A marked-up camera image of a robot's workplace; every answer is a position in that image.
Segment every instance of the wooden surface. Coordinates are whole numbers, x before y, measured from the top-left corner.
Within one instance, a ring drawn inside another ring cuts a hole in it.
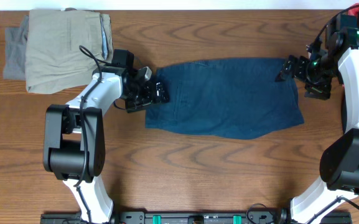
[[[152,68],[227,57],[305,55],[333,11],[116,11],[113,42]],[[28,94],[25,83],[3,80],[4,28],[28,12],[0,12],[0,223],[39,223],[45,212],[75,212],[69,189],[44,171],[45,110],[83,87]],[[241,141],[145,129],[145,112],[111,109],[104,118],[103,180],[121,208],[149,211],[245,211],[253,203],[285,206],[319,175],[324,149],[341,135],[342,87],[327,101],[304,98],[305,124]],[[349,209],[348,205],[340,208]],[[352,211],[359,223],[359,212]]]

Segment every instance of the dark gray fabric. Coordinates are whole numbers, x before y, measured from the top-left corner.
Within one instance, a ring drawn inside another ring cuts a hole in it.
[[[283,59],[206,60],[158,69],[170,102],[148,109],[146,127],[254,139],[302,124],[293,79],[275,82]]]
[[[26,44],[29,35],[29,16],[24,16],[20,27],[5,28],[5,67],[4,79],[26,80]]]

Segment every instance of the metal base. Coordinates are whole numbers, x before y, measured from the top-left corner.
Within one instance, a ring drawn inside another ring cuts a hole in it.
[[[248,214],[255,224],[293,223],[287,215],[277,215],[277,211],[269,208],[253,209]],[[41,215],[40,224],[83,224],[81,214],[46,214]],[[111,220],[109,224],[252,224],[245,213],[144,213],[122,212],[119,222]],[[320,224],[352,224],[348,212],[331,212]]]

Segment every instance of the red object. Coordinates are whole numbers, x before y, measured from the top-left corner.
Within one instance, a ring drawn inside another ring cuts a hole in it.
[[[349,10],[349,11],[348,11],[348,15],[350,15],[350,16],[356,16],[356,17],[357,17],[357,16],[358,16],[358,12],[359,12],[359,7]]]

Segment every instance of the navy towel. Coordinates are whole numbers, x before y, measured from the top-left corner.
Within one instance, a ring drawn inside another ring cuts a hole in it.
[[[146,127],[254,139],[302,124],[295,81],[274,81],[283,63],[278,58],[231,58],[158,69],[170,102],[147,110]]]

